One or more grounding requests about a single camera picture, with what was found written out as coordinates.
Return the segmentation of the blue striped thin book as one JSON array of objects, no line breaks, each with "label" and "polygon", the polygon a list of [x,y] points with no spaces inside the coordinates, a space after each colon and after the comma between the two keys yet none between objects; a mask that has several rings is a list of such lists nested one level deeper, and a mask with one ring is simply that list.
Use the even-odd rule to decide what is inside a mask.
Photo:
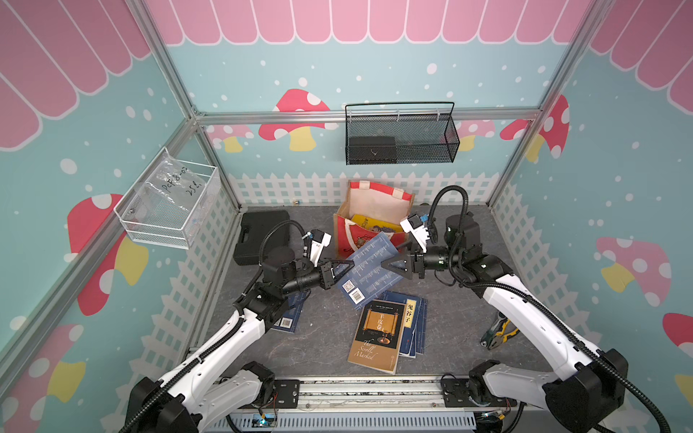
[{"label": "blue striped thin book", "polygon": [[362,309],[402,281],[402,276],[382,267],[382,262],[398,254],[390,239],[378,234],[348,257],[354,266],[339,280],[337,287],[355,309]]}]

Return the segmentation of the yellow cartoon cover book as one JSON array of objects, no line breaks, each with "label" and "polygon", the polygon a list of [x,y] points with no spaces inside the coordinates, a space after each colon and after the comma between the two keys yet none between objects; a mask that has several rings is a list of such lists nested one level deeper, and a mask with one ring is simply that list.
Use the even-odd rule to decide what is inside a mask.
[{"label": "yellow cartoon cover book", "polygon": [[353,218],[351,218],[351,220],[359,227],[371,232],[388,234],[402,233],[402,228],[400,225],[379,220],[377,218],[370,218],[368,216],[356,214],[353,216]]}]

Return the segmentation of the red canvas tote bag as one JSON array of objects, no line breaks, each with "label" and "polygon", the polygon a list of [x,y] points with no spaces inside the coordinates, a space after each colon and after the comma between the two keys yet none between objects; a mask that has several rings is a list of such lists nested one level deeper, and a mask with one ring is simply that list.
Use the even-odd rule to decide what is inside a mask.
[{"label": "red canvas tote bag", "polygon": [[414,199],[404,189],[350,180],[346,199],[333,216],[337,257],[346,259],[378,234],[385,234],[393,245],[405,242],[400,223],[411,213]]}]

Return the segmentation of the blue back-cover book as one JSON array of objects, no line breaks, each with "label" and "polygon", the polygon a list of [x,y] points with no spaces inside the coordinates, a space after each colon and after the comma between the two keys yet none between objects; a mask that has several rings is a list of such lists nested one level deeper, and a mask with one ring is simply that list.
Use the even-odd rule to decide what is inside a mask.
[{"label": "blue back-cover book", "polygon": [[308,291],[293,293],[288,298],[289,309],[274,323],[272,330],[294,334],[298,328],[303,305],[309,296]]}]

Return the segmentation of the brown lamp cover book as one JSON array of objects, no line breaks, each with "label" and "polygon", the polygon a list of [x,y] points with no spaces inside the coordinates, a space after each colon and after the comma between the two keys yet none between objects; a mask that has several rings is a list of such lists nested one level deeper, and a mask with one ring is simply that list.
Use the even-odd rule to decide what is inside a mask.
[{"label": "brown lamp cover book", "polygon": [[348,362],[381,373],[396,373],[404,330],[405,305],[375,299],[362,311]]}]

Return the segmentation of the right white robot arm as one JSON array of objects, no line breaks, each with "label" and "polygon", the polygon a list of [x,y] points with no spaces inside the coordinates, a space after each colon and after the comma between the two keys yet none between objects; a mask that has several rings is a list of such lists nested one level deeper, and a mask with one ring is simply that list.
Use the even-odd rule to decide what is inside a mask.
[{"label": "right white robot arm", "polygon": [[382,267],[407,279],[447,270],[455,285],[472,290],[498,311],[488,342],[504,338],[505,326],[512,325],[550,365],[550,371],[537,372],[487,360],[468,373],[465,395],[470,402],[483,407],[515,400],[519,413],[528,405],[548,411],[569,432],[605,432],[604,420],[631,394],[661,432],[671,431],[662,411],[628,379],[628,362],[618,351],[604,351],[581,337],[540,302],[509,265],[484,253],[468,206],[464,188],[441,189],[427,215],[409,214],[401,220],[409,240]]}]

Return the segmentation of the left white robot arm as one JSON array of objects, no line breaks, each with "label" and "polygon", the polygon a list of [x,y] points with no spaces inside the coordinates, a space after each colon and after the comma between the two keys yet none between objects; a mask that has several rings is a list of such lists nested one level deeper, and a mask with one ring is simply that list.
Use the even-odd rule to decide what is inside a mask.
[{"label": "left white robot arm", "polygon": [[328,290],[354,267],[351,260],[322,258],[330,235],[321,230],[286,220],[272,231],[288,226],[300,233],[301,255],[285,245],[268,251],[269,240],[263,239],[257,271],[229,319],[173,370],[157,380],[145,377],[131,390],[122,431],[203,432],[239,408],[262,410],[274,403],[275,375],[262,364],[251,362],[227,380],[222,373],[283,317],[291,294]]}]

